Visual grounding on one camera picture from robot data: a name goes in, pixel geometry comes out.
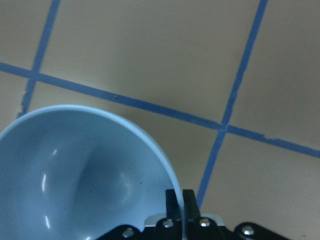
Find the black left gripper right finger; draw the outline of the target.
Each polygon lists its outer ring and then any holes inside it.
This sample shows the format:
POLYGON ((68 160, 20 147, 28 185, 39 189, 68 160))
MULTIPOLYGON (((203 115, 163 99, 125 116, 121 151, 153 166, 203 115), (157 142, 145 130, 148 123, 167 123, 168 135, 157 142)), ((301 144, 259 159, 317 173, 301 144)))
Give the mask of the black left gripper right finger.
POLYGON ((184 200, 184 213, 187 222, 195 222, 201 217, 195 193, 192 189, 184 189, 182 192, 184 200))

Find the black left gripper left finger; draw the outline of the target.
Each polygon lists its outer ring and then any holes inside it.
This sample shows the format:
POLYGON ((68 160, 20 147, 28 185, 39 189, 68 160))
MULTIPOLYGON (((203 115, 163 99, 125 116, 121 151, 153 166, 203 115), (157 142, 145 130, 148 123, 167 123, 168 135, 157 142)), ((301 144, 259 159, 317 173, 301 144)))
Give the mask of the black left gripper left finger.
POLYGON ((178 204, 176 192, 174 189, 165 191, 166 217, 179 221, 181 219, 180 206, 178 204))

